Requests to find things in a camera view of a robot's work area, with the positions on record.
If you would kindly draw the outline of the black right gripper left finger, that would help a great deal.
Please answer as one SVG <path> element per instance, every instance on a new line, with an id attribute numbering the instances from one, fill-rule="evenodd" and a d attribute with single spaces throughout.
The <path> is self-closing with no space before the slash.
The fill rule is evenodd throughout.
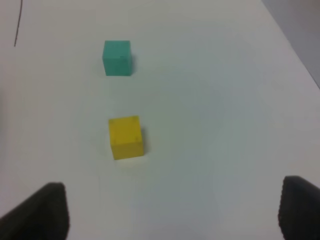
<path id="1" fill-rule="evenodd" d="M 0 218 L 2 240 L 65 240 L 70 215 L 65 185 L 49 182 Z"/>

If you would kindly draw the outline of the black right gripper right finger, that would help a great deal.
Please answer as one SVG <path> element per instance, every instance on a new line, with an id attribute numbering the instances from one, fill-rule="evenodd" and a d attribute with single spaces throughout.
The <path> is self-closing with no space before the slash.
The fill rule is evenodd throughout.
<path id="1" fill-rule="evenodd" d="M 320 238 L 320 188 L 296 175 L 283 180 L 278 225 L 285 240 Z"/>

